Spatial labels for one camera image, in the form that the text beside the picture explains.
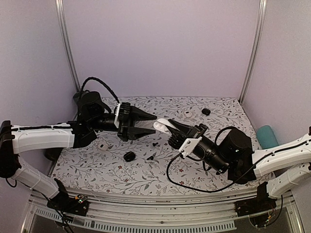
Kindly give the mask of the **cream earbud charging case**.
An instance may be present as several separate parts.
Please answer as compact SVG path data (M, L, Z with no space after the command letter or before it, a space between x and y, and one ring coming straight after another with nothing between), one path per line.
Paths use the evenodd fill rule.
M191 117L192 117L192 112L190 112L190 111L185 111L185 112L184 112L184 116L185 116L186 118L191 118Z

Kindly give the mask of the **white oval earbud case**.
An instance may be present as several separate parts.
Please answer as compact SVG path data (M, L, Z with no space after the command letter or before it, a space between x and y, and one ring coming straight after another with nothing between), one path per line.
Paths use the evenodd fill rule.
M168 127L174 128L174 125L172 125L165 118L159 118L153 123L153 128L162 133L170 134L171 132L169 131Z

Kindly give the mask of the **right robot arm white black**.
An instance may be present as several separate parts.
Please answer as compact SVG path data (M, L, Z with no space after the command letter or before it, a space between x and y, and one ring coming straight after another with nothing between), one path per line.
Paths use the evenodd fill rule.
M261 212L292 187L311 176L311 135L270 149L254 150L250 137L236 127L226 128L228 134L220 144L204 136L204 124L189 126L172 119L160 120L160 131L170 134L169 145L179 151L181 158L194 154L195 161L203 161L219 173L227 173L232 184L246 184L250 181L286 168L279 177L269 180L252 199L251 207Z

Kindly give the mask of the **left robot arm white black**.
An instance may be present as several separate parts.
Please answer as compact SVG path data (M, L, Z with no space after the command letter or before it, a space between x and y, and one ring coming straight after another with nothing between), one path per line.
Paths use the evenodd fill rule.
M137 140L155 130L137 128L138 121L156 120L128 102L119 103L116 111L102 101L99 92L81 91L73 96L78 108L75 121L45 126L13 126L9 120L0 127L0 176L23 183L53 200L62 211L72 207L72 200L63 184L39 172L18 156L22 152L54 149L84 148L96 138L98 131L116 132L124 142Z

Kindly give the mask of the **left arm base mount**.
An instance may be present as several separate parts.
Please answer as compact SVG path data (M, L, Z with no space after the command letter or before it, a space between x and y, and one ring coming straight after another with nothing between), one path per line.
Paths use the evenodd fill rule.
M59 193L52 199L48 200L47 207L69 214L86 216L89 208L88 196L79 194L70 197L62 182L54 179L58 185Z

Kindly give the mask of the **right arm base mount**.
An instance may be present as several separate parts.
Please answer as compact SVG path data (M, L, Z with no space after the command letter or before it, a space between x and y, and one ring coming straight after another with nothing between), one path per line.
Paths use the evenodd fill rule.
M276 199L269 197L267 184L268 182L263 182L257 187L257 195L254 198L240 200L234 203L235 212L238 216L248 216L269 210L272 210L272 213L274 213ZM266 213L264 216L252 217L251 223L257 228L263 228L269 225L271 218L272 215Z

